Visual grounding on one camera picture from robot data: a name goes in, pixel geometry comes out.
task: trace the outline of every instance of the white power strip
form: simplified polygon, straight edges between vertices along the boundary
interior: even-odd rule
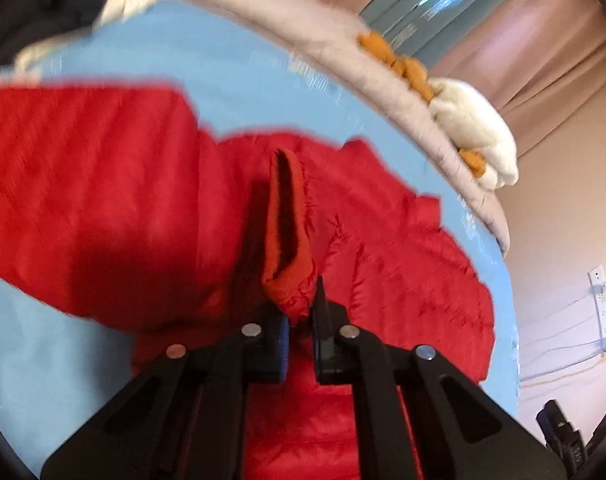
[[[598,310],[598,323],[600,325],[600,338],[603,341],[603,352],[606,352],[606,279],[602,266],[588,272],[592,292],[596,300],[596,309]]]

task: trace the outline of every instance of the orange cuff lining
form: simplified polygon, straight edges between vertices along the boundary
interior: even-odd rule
[[[313,272],[305,232],[305,192],[301,164],[289,150],[278,150],[270,167],[270,201],[261,282],[275,303],[291,298]]]

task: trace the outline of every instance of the blue surface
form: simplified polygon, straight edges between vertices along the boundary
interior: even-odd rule
[[[407,184],[441,197],[443,226],[490,288],[497,339],[483,387],[515,414],[518,336],[496,240],[423,153],[349,91],[250,30],[178,0],[101,28],[40,69],[52,78],[179,82],[221,136],[287,124],[339,143],[367,137]],[[131,346],[131,336],[67,317],[0,281],[0,428],[33,471],[128,380]]]

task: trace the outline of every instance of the red jacket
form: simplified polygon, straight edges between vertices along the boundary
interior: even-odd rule
[[[319,274],[354,324],[486,376],[488,290],[440,228],[438,200],[365,143],[216,142],[169,89],[0,90],[0,277],[137,332],[137,369],[240,328],[266,297],[291,319],[286,383],[253,389],[249,480],[358,478],[350,391],[315,383],[296,328]]]

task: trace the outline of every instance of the beige wall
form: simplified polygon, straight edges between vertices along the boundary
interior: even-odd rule
[[[498,195],[512,234],[506,263],[524,376],[598,349],[554,350],[600,336],[587,273],[602,264],[606,275],[606,86],[519,166],[519,183]],[[551,398],[586,440],[606,412],[606,360],[600,357],[521,386],[518,418],[537,436],[534,418]]]

